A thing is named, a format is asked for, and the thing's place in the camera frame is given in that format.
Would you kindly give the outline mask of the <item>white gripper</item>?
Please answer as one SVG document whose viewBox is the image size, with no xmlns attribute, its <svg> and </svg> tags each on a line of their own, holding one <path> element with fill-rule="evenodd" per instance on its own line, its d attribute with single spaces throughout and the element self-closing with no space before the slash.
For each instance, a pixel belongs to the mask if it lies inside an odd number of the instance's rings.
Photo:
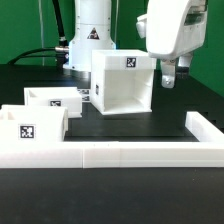
<svg viewBox="0 0 224 224">
<path fill-rule="evenodd" d="M 149 0 L 147 13 L 137 18 L 149 56 L 165 59 L 160 61 L 164 88 L 174 87 L 175 67 L 179 79 L 189 76 L 193 58 L 189 52 L 204 44 L 207 14 L 208 0 Z"/>
</svg>

